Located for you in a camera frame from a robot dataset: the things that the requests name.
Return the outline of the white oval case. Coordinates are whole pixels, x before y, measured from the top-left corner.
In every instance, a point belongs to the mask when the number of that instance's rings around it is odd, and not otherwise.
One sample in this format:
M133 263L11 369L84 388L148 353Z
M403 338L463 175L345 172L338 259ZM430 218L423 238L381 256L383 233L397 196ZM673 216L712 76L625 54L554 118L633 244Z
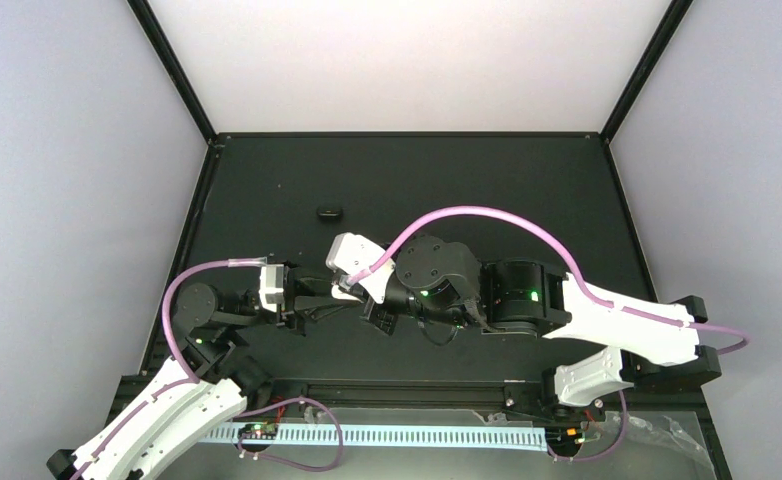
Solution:
M330 290L331 296L337 301L362 303L363 299L359 294L354 294L339 284L333 283Z

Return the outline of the black earbud charging case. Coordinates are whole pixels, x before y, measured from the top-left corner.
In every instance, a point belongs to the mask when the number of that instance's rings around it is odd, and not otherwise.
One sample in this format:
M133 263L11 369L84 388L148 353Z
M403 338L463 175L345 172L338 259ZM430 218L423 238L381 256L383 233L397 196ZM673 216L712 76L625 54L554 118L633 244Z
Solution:
M339 222L344 216L344 210L336 205L321 205L316 209L316 215L324 223Z

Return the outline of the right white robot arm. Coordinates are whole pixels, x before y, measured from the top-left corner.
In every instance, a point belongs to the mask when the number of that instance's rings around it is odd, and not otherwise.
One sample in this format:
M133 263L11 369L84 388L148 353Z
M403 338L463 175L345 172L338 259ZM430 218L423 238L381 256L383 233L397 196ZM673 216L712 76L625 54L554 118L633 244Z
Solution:
M545 374L536 401L549 418L623 389L676 393L721 374L719 352L698 338L706 320L698 297L672 304L639 300L528 259L482 262L466 245L431 236L398 251L360 235L344 241L327 264L355 277L366 318L379 328L392 330L406 315L456 330L596 344L596 353Z

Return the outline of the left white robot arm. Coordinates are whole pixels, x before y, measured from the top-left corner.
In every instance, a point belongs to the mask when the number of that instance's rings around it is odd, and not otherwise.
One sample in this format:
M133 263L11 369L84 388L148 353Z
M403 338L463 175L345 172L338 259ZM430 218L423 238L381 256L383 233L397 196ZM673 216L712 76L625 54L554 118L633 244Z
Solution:
M190 277L220 268L257 268L255 291L226 294ZM180 273L162 299L168 356L155 376L94 437L53 453L46 465L56 479L156 479L178 457L232 420L248 420L236 445L282 431L293 405L320 409L303 395L276 398L272 376L252 356L241 330L266 325L302 328L308 320L357 305L329 279L266 258L205 262Z

